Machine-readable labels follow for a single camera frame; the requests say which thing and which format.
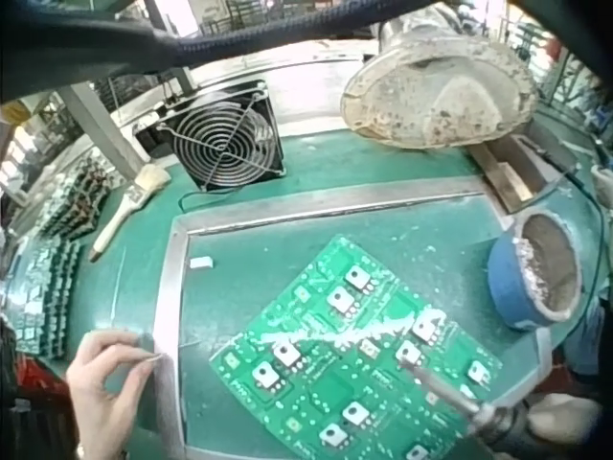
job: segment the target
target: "wooden brush handle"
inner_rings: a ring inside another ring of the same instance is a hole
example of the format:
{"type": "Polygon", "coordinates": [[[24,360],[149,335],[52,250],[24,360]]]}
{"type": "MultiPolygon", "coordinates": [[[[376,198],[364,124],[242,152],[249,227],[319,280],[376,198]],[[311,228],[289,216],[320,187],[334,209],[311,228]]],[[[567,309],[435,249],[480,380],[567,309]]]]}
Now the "wooden brush handle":
{"type": "Polygon", "coordinates": [[[129,206],[126,206],[124,202],[120,204],[119,209],[113,218],[106,224],[104,229],[96,238],[96,241],[89,252],[90,262],[95,262],[100,257],[117,233],[117,230],[119,230],[119,227],[121,227],[122,223],[124,223],[124,220],[126,220],[127,217],[132,214],[132,211],[133,210],[130,209],[129,206]]]}

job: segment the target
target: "blue container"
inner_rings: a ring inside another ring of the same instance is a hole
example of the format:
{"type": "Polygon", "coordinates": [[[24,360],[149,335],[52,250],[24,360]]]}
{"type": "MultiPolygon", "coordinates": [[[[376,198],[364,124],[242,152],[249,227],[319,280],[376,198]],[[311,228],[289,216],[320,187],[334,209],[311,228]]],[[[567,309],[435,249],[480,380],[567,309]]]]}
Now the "blue container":
{"type": "Polygon", "coordinates": [[[581,270],[561,220],[544,210],[519,215],[489,253],[488,284],[496,309],[514,329],[569,319],[579,304],[581,270]]]}

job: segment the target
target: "fan grille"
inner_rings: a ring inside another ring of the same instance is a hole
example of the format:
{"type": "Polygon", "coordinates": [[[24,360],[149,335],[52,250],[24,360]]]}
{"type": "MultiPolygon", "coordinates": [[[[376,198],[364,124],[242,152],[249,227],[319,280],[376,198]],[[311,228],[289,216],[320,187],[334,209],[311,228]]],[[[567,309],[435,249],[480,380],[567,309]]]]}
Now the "fan grille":
{"type": "Polygon", "coordinates": [[[237,187],[273,170],[275,132],[266,119],[237,102],[222,101],[189,113],[174,133],[174,151],[207,186],[237,187]]]}

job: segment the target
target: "brush bristles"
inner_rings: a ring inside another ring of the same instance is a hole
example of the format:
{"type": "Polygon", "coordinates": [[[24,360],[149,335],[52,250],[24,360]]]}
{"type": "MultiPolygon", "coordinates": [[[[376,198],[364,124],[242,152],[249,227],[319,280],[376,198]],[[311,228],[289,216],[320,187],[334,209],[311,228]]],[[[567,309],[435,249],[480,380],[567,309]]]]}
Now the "brush bristles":
{"type": "Polygon", "coordinates": [[[170,174],[163,168],[156,165],[147,164],[140,170],[134,183],[143,190],[158,190],[170,182],[170,174]]]}

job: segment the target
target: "green circuit board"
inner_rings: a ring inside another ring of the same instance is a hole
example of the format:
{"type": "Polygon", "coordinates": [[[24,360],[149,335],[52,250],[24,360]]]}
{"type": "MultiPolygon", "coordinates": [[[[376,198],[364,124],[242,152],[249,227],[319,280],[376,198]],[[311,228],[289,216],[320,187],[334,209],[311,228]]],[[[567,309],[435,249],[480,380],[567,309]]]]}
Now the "green circuit board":
{"type": "Polygon", "coordinates": [[[481,400],[501,368],[438,307],[339,236],[212,365],[305,459],[436,460],[467,423],[399,360],[481,400]]]}

